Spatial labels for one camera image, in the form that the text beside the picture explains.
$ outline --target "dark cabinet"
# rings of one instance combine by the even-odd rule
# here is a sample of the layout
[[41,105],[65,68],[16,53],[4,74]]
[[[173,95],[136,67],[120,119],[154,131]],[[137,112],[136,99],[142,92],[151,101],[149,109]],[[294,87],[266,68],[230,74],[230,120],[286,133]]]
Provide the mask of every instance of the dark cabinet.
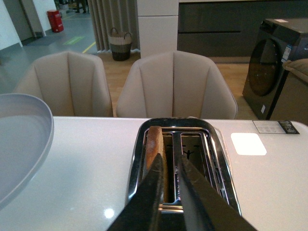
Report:
[[250,57],[266,18],[308,17],[308,0],[180,3],[178,50]]

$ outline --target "chair backrest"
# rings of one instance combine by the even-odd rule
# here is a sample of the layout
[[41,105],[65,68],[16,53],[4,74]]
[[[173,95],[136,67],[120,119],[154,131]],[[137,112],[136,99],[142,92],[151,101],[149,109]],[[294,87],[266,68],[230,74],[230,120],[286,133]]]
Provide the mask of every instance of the chair backrest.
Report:
[[55,116],[113,116],[103,62],[95,55],[64,51],[41,57],[14,92],[41,98]]
[[289,73],[270,119],[308,125],[308,59],[288,60],[283,67]]
[[137,60],[119,100],[118,117],[234,119],[237,103],[215,63],[171,51]]

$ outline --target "white countertop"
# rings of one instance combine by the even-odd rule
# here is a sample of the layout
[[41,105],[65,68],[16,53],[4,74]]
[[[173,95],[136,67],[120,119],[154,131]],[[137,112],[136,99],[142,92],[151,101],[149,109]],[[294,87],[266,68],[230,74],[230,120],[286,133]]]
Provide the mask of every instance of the white countertop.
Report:
[[[144,121],[54,117],[49,155],[0,211],[0,231],[106,230],[124,207]],[[252,121],[208,122],[223,137],[243,217],[262,231],[308,227],[308,127],[294,122],[300,135],[259,134]],[[237,132],[257,133],[266,155],[238,155],[231,140]]]

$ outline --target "gray curtain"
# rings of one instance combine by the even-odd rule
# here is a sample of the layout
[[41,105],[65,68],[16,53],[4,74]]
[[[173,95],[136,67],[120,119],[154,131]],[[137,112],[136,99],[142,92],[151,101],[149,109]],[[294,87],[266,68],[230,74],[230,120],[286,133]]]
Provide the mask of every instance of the gray curtain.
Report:
[[137,0],[88,0],[98,51],[110,49],[108,35],[115,27],[132,34],[131,49],[140,49]]

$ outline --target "upholstered dining chair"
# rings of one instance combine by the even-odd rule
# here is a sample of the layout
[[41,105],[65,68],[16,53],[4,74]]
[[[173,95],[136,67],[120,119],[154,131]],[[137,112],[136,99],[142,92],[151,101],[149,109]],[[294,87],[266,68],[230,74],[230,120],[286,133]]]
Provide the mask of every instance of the upholstered dining chair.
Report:
[[237,103],[216,64],[171,51],[137,60],[117,102],[117,117],[234,119]]
[[55,116],[113,117],[102,60],[72,51],[33,62],[14,93],[41,98]]

